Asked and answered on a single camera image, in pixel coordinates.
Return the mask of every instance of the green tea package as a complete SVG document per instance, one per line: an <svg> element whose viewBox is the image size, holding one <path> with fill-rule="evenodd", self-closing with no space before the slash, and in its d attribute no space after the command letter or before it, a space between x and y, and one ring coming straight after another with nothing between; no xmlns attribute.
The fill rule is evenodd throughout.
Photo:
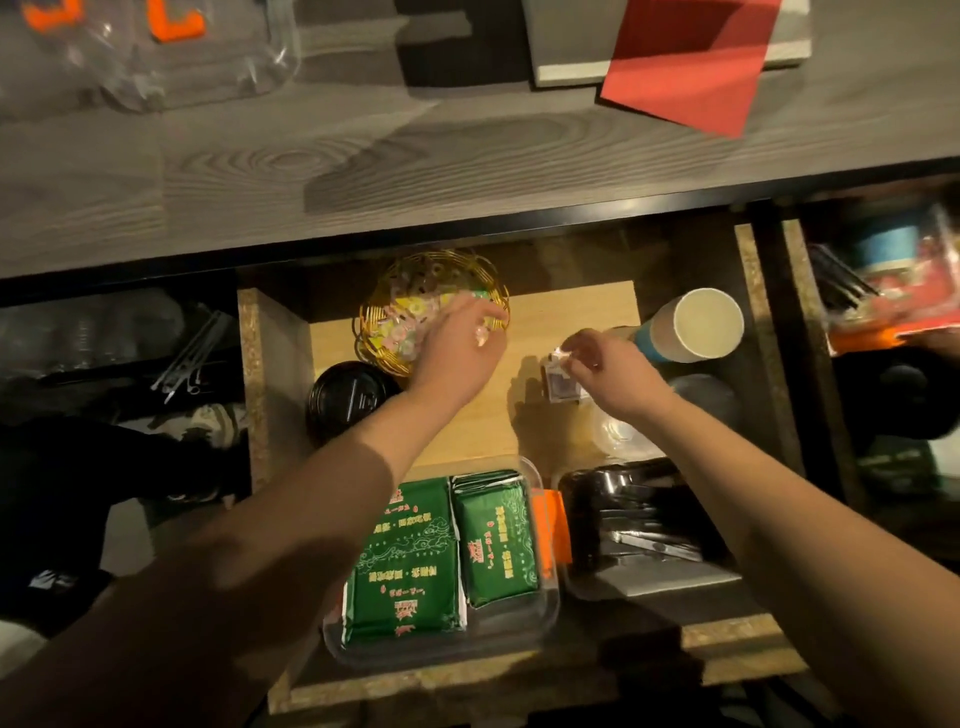
<svg viewBox="0 0 960 728"><path fill-rule="evenodd" d="M523 476L461 475L451 488L470 606L535 591L540 575Z"/></svg>
<svg viewBox="0 0 960 728"><path fill-rule="evenodd" d="M467 625L446 478L402 483L344 587L343 644Z"/></svg>

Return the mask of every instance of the red envelope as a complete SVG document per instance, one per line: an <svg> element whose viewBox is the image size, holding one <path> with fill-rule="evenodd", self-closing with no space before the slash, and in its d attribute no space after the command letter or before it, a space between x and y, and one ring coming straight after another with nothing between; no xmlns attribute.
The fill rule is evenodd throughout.
<svg viewBox="0 0 960 728"><path fill-rule="evenodd" d="M630 0L600 96L740 136L780 0Z"/></svg>

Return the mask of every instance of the gold wire basket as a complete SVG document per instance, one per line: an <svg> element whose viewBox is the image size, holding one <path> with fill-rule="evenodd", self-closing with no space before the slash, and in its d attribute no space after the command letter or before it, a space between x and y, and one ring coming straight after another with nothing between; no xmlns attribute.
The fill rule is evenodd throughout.
<svg viewBox="0 0 960 728"><path fill-rule="evenodd" d="M391 352L373 342L380 323L389 318L385 306L393 302L394 285L403 272L426 271L436 274L443 271L451 279L461 280L469 290L486 291L491 300L507 312L507 321L493 320L494 328L506 328L510 322L510 294L507 287L496 277L496 269L489 260L481 255L460 253L458 251L430 251L416 253L396 260L377 281L370 299L360 306L359 331L357 332L357 352L361 358L370 361L387 374L409 376L413 372L413 362L405 361L396 352Z"/></svg>

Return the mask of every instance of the white paper cup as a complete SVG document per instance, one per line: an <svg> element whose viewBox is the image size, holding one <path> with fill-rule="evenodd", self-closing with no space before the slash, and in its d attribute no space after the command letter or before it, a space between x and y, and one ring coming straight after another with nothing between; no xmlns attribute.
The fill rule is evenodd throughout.
<svg viewBox="0 0 960 728"><path fill-rule="evenodd" d="M743 338L743 312L716 288L695 288L674 299L636 332L651 361L689 364L726 356Z"/></svg>

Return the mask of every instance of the orange label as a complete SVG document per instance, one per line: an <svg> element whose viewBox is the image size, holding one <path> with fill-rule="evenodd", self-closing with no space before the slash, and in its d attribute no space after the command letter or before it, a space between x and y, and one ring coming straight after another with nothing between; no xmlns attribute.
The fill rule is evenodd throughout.
<svg viewBox="0 0 960 728"><path fill-rule="evenodd" d="M554 559L559 564L572 564L570 531L566 525L564 498L560 491L543 491L532 498L537 523L537 549L543 576L553 576Z"/></svg>
<svg viewBox="0 0 960 728"><path fill-rule="evenodd" d="M161 43L189 40L206 34L206 22L200 11L192 10L181 20L171 20L164 0L147 0L150 33Z"/></svg>
<svg viewBox="0 0 960 728"><path fill-rule="evenodd" d="M49 33L64 25L76 25L84 19L84 0L61 0L59 6L40 8L25 3L21 8L27 25L38 33Z"/></svg>

